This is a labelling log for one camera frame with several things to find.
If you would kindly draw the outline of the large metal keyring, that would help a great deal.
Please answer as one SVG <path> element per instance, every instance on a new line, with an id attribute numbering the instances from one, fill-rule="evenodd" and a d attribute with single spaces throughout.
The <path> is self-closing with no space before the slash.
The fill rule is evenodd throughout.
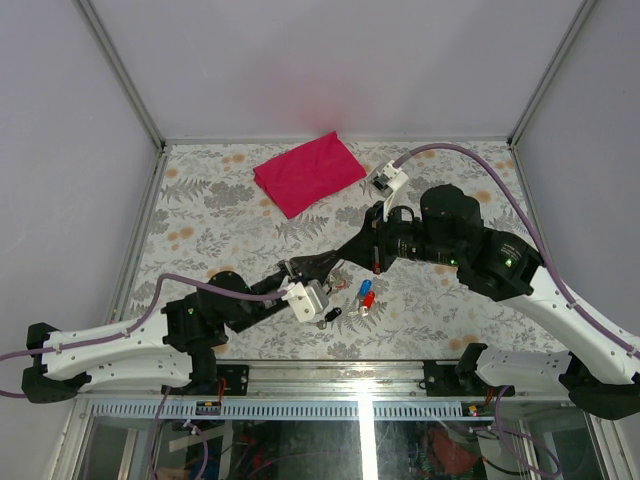
<path id="1" fill-rule="evenodd" d="M 325 290 L 328 295 L 332 295 L 343 291 L 350 285 L 349 274 L 343 268 L 336 268 L 332 270 L 326 281 Z"/>

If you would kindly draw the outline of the blue key tag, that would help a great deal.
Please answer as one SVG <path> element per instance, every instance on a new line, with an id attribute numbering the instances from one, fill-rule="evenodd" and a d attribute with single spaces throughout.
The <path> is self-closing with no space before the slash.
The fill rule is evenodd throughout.
<path id="1" fill-rule="evenodd" d="M 359 309 L 360 303 L 364 295 L 369 291 L 373 291 L 373 282 L 369 279 L 363 280 L 355 297 L 355 300 L 356 300 L 355 307 L 357 310 Z"/>

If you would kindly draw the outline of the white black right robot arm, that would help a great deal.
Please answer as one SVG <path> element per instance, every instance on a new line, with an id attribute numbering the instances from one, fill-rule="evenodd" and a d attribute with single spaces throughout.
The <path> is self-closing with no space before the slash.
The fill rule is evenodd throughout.
<path id="1" fill-rule="evenodd" d="M 398 258 L 451 266 L 470 291 L 524 314 L 565 347 L 543 354 L 472 343 L 454 368 L 454 387 L 472 395 L 487 387 L 565 395 L 607 420 L 638 413 L 638 338 L 629 335 L 619 346 L 585 320 L 588 313 L 609 332 L 615 330 L 592 307 L 568 300 L 525 240 L 486 227 L 476 199 L 447 184 L 422 194 L 420 218 L 403 219 L 402 207 L 385 215 L 383 207 L 377 202 L 367 210 L 359 233 L 339 248 L 339 259 L 375 274 Z"/>

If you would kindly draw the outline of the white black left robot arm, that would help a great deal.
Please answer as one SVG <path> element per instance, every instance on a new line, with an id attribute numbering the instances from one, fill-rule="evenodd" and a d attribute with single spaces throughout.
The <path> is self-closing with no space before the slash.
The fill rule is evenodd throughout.
<path id="1" fill-rule="evenodd" d="M 326 280 L 338 262 L 333 251 L 284 260 L 253 285 L 234 272 L 188 280 L 194 292 L 138 320 L 73 332 L 34 324 L 22 393 L 34 404 L 108 391 L 217 395 L 224 387 L 215 348 L 283 310 L 313 321 L 328 307 Z"/>

